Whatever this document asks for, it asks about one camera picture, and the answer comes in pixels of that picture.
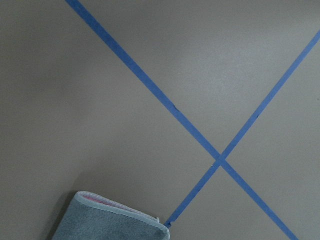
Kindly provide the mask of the pink grey towel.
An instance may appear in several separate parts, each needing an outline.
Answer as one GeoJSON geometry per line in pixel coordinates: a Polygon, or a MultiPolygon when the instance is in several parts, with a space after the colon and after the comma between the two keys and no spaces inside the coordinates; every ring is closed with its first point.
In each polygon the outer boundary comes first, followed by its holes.
{"type": "Polygon", "coordinates": [[[159,218],[88,191],[72,198],[54,240],[169,240],[159,218]]]}

